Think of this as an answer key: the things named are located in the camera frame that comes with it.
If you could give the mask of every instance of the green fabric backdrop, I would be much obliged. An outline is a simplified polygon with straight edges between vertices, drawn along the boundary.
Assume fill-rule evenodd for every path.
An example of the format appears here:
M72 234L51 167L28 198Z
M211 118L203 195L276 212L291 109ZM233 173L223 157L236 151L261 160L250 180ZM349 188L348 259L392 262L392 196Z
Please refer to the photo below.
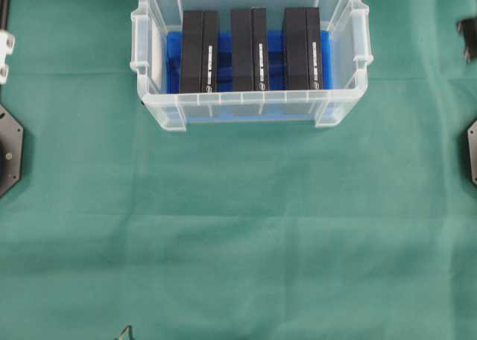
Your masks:
M370 87L339 127L167 133L128 66L137 0L12 0L1 337L477 339L477 2L364 2Z

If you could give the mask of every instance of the black rod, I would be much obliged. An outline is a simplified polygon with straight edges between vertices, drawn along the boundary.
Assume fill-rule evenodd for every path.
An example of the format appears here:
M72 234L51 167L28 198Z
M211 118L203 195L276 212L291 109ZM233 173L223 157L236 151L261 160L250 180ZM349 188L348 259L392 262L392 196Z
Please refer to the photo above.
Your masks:
M4 31L7 30L9 8L10 8L10 0L1 0L0 29Z

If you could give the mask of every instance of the white printed label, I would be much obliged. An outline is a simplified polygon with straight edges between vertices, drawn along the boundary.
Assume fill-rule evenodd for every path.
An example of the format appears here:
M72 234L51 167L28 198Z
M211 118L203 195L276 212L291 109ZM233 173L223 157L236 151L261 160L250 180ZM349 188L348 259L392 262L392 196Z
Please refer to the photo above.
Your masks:
M265 73L263 70L263 44L259 43L259 65L260 65L260 81L263 83L265 80Z
M316 42L313 42L313 80L318 81L318 57L316 52Z
M209 60L207 63L207 91L212 92L212 46L209 45Z

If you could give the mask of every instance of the clear plastic storage box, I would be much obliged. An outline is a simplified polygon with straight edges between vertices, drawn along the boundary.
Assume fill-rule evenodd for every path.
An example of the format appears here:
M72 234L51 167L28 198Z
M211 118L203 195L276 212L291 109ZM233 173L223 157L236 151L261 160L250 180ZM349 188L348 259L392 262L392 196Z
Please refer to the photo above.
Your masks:
M222 35L230 32L232 8L256 6L267 8L268 30L277 33L286 7L320 8L326 89L171 93L168 41L180 32L183 11L217 10ZM137 73L139 97L166 130L185 131L188 123L198 122L279 120L310 120L317 128L332 127L367 89L367 66L373 61L368 14L361 0L139 0L131 15L130 66Z

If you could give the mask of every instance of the black box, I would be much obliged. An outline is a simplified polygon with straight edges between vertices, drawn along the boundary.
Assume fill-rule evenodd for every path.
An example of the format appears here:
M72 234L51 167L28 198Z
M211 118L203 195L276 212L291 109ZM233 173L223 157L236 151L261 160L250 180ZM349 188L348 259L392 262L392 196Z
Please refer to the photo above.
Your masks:
M249 9L230 12L232 25L232 84L234 92L253 90L252 13Z
M308 44L308 89L323 89L319 8L306 8L306 38Z
M285 89L306 90L309 76L305 8L285 9L283 39Z
M268 79L267 10L252 8L253 90L270 90Z
M185 10L182 24L182 57L180 63L180 92L200 92L202 67L201 10Z
M201 92L217 92L218 12L203 12Z

